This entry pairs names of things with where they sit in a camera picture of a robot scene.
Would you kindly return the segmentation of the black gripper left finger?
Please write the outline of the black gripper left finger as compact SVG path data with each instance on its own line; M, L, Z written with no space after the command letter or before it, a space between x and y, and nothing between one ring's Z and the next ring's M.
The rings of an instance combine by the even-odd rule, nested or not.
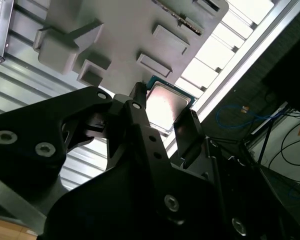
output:
M160 178L173 167L150 126L146 96L140 82L115 98L90 86L0 114L0 215L46 223L55 203L72 191L60 180L67 154L96 137L107 140L106 171L131 164L158 193Z

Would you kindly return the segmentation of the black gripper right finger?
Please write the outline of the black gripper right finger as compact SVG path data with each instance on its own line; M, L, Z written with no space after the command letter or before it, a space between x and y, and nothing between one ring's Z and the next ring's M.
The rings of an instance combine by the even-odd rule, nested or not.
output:
M193 110L185 109L173 127L182 168L202 176L213 186L214 202L224 232L232 240L255 239L248 219L246 182L240 165L223 157L220 147L203 131Z

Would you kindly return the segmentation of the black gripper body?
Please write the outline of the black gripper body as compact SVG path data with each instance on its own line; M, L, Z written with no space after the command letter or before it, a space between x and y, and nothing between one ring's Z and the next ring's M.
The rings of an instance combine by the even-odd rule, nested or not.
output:
M228 240L211 183L172 168L155 193L129 163L62 196L50 210L42 240Z

